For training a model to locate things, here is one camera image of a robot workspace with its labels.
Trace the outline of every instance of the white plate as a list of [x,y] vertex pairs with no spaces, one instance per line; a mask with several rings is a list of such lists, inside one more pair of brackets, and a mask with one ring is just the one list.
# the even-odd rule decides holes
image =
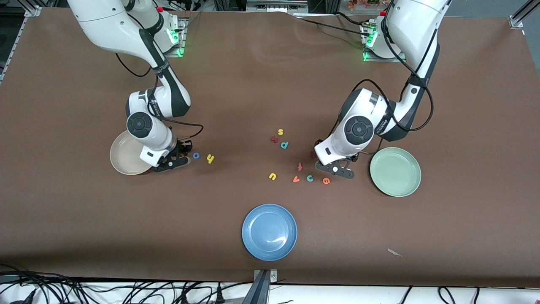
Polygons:
[[124,131],[118,135],[111,146],[109,157],[116,171],[125,175],[137,175],[146,172],[152,166],[142,161],[139,157],[143,145],[135,140],[129,133]]

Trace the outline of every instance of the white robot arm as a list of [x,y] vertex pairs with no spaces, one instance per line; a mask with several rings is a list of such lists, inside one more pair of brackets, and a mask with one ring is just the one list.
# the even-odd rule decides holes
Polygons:
[[[124,2],[140,4],[143,11],[149,1]],[[185,115],[191,106],[186,88],[178,80],[152,34],[132,20],[120,0],[68,0],[68,3],[92,43],[108,51],[144,59],[161,81],[162,86],[155,89],[132,93],[126,103],[127,129],[144,145],[140,158],[158,167],[176,147],[177,139],[156,116]],[[148,9],[146,11],[150,12],[150,17],[141,18],[143,22],[151,21],[154,15]]]
[[[412,130],[416,110],[438,58],[437,29],[450,2],[392,1],[386,16],[375,20],[380,35],[371,43],[373,53],[393,58],[401,50],[414,73],[407,80],[400,102],[367,89],[351,92],[338,114],[337,126],[328,138],[315,146],[320,160],[316,165],[318,169],[351,179],[354,173],[347,168],[348,160],[358,155],[375,135],[396,141]],[[386,41],[382,35],[391,40]],[[339,165],[341,160],[347,161],[345,167]]]

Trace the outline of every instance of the blue plate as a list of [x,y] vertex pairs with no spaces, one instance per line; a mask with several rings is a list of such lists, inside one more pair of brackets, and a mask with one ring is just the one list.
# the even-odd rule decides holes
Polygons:
[[298,230],[293,215],[280,205],[264,204],[246,216],[242,240],[247,251],[263,261],[283,259],[296,243]]

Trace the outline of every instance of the brown table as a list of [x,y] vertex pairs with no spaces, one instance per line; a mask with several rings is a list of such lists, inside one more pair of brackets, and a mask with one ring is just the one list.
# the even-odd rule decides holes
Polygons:
[[[355,179],[327,186],[309,156],[359,80],[396,99],[406,69],[363,62],[354,34],[282,13],[195,20],[185,56],[170,61],[192,97],[182,120],[205,126],[193,141],[202,158],[124,176],[109,148],[128,95],[154,77],[131,76],[68,9],[46,8],[0,85],[0,259],[72,276],[244,281],[276,268],[287,282],[538,287],[540,82],[525,38],[504,18],[445,18],[439,41],[432,121],[383,144],[422,167],[408,197],[374,187],[368,156]],[[428,110],[424,100],[417,124]],[[278,129],[286,150],[269,140]],[[240,234],[263,203],[286,207],[299,228],[293,251],[272,263],[250,256]]]

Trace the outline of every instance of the plate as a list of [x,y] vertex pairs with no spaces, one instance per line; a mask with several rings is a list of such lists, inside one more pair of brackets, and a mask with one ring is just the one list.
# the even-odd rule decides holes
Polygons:
[[116,171],[125,175],[137,175],[146,172],[152,166],[139,157],[143,145],[131,136],[129,131],[118,135],[111,146],[109,157]]
[[255,207],[242,226],[247,251],[263,261],[283,259],[293,250],[298,235],[296,221],[285,208],[276,204]]
[[400,148],[384,148],[373,156],[371,177],[382,192],[396,197],[412,194],[422,179],[420,165],[411,153]]

